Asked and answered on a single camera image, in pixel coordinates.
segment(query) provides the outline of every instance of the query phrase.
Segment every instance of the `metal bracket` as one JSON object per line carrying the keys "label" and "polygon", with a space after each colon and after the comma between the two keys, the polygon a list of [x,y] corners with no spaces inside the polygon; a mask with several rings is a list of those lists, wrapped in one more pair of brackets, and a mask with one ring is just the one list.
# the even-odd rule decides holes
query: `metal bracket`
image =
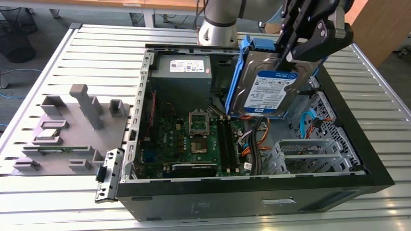
{"label": "metal bracket", "polygon": [[121,148],[116,148],[105,154],[104,164],[100,166],[96,175],[96,181],[98,182],[94,198],[96,203],[117,201],[116,192],[122,157],[124,149]]}

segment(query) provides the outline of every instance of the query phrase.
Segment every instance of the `metal table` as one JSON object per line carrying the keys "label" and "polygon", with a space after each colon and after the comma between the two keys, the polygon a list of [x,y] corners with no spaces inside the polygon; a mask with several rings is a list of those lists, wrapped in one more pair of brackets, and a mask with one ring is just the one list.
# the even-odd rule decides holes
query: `metal table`
{"label": "metal table", "polygon": [[122,13],[141,13],[144,15],[145,27],[154,27],[154,14],[176,14],[176,15],[189,15],[194,16],[194,8],[192,10],[181,10],[184,6],[180,6],[176,2],[176,6],[168,6],[166,8],[160,5],[161,8],[146,7],[142,4],[136,4],[133,1],[129,3],[120,3],[114,0],[112,2],[96,1],[96,4],[86,4],[84,2],[77,3],[64,3],[64,1],[46,1],[46,0],[0,0],[0,6],[10,7],[30,7],[30,8],[45,8],[49,9],[52,16],[58,17],[58,11],[61,10],[80,10],[80,11],[104,11],[104,12],[122,12]]}
{"label": "metal table", "polygon": [[[276,36],[250,34],[276,39]],[[101,103],[132,104],[145,43],[196,44],[192,30],[82,25],[69,29],[0,139],[0,174],[8,174],[38,123],[44,96],[73,101],[72,83],[88,84]],[[177,221],[134,221],[120,203],[94,204],[93,176],[1,177],[0,226],[6,229],[109,230],[411,230],[411,113],[356,45],[324,63],[396,185],[325,213]]]}

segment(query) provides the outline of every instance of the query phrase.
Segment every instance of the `hard drive label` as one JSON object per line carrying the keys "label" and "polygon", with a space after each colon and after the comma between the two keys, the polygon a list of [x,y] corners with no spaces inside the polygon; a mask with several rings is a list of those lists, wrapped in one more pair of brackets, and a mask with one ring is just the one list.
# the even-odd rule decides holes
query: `hard drive label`
{"label": "hard drive label", "polygon": [[170,60],[169,72],[204,72],[202,60]]}
{"label": "hard drive label", "polygon": [[272,112],[285,97],[284,88],[294,82],[296,77],[296,73],[260,71],[244,104],[245,111]]}

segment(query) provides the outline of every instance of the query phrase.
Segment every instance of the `gray fixture block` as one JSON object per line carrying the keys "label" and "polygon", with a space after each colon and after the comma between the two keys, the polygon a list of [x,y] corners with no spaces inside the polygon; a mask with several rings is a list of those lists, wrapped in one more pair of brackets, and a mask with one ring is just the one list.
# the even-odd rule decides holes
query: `gray fixture block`
{"label": "gray fixture block", "polygon": [[81,170],[84,171],[84,170],[92,169],[90,163],[84,159],[70,159],[70,160],[68,160],[68,167],[73,171],[81,171]]}
{"label": "gray fixture block", "polygon": [[68,128],[69,124],[65,120],[49,120],[49,121],[41,121],[40,122],[40,127],[42,129],[49,129],[49,128]]}
{"label": "gray fixture block", "polygon": [[[128,114],[129,105],[125,103],[122,105]],[[65,107],[57,107],[58,113],[69,124],[69,127],[60,129],[58,133],[64,142],[61,145],[48,144],[40,146],[33,146],[28,142],[21,151],[41,165],[41,168],[36,172],[18,172],[14,170],[13,175],[93,175],[102,163],[106,150],[121,147],[126,125],[126,116],[112,117],[108,107],[108,103],[101,103],[100,119],[104,127],[100,130],[92,129],[77,103],[66,103]],[[56,120],[52,120],[44,114],[40,118],[38,126],[33,130],[33,137],[38,136],[42,131],[40,126],[42,121]],[[72,159],[85,159],[90,163],[92,169],[73,171],[68,167],[68,161]]]}
{"label": "gray fixture block", "polygon": [[28,157],[41,157],[45,155],[44,152],[41,152],[38,149],[22,149],[21,152],[28,156]]}
{"label": "gray fixture block", "polygon": [[56,136],[53,139],[37,139],[37,137],[34,137],[32,144],[33,145],[53,145],[53,144],[61,144],[62,143],[62,139],[60,136]]}
{"label": "gray fixture block", "polygon": [[100,152],[96,150],[94,155],[92,157],[92,162],[98,167],[104,163],[104,157],[101,156]]}
{"label": "gray fixture block", "polygon": [[86,90],[88,87],[85,84],[73,84],[69,89],[69,95],[77,99],[81,111],[93,129],[100,130],[102,127],[102,121],[100,120],[98,111],[94,106],[94,104],[98,104],[98,101],[96,101],[96,98],[94,100],[89,98]]}
{"label": "gray fixture block", "polygon": [[90,100],[92,105],[94,106],[96,112],[97,112],[97,114],[100,115],[101,112],[102,112],[102,109],[101,109],[101,104],[100,104],[100,102],[98,102],[98,99],[97,99],[96,96],[93,96],[93,97],[90,97],[90,98],[92,98],[92,100]]}
{"label": "gray fixture block", "polygon": [[58,107],[64,107],[65,104],[57,95],[45,96],[45,99],[40,105],[42,111],[50,118],[60,118]]}
{"label": "gray fixture block", "polygon": [[112,117],[128,116],[121,100],[110,100],[108,104],[108,110]]}
{"label": "gray fixture block", "polygon": [[92,146],[88,146],[86,149],[73,149],[72,153],[74,153],[78,156],[92,156],[94,154],[96,150],[92,148]]}
{"label": "gray fixture block", "polygon": [[40,169],[40,164],[30,158],[24,157],[16,161],[13,168],[20,172],[36,172]]}

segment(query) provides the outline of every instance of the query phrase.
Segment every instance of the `floor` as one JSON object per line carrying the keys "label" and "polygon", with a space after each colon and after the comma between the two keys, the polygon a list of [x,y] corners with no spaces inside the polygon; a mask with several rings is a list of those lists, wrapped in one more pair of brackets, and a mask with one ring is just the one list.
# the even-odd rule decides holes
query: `floor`
{"label": "floor", "polygon": [[[17,68],[34,68],[42,69],[52,53],[58,45],[58,42],[66,32],[66,29],[70,23],[84,23],[84,24],[98,24],[98,25],[113,25],[113,26],[132,26],[132,24],[142,26],[144,20],[140,20],[140,15],[132,15],[126,13],[113,13],[113,12],[88,12],[88,11],[72,11],[61,10],[60,18],[53,19],[50,13],[46,9],[34,9],[34,21],[38,27],[38,30],[32,33],[29,41],[36,50],[36,58],[22,64],[9,63],[2,56],[0,56],[0,72],[6,71],[4,67],[17,69]],[[156,16],[156,25],[157,27],[165,28],[192,28],[193,16],[188,16],[184,23],[181,24],[185,16],[176,16],[170,18],[170,23],[162,23],[162,18]],[[198,17],[197,25],[201,24],[202,18]],[[241,32],[258,32],[254,21],[249,20],[237,20],[237,31]],[[411,58],[397,59],[395,54],[387,58],[383,65],[378,67],[378,71],[384,78],[387,79],[391,87],[396,91],[397,95],[403,99],[407,106],[411,106]],[[0,90],[1,94],[12,97],[22,97],[26,95],[32,84],[36,81],[38,76],[37,72],[24,71],[24,72],[12,72],[4,76],[1,79],[5,79],[9,83],[8,89]],[[22,102],[16,99],[6,99],[0,97],[0,124],[8,124],[16,111]]]}

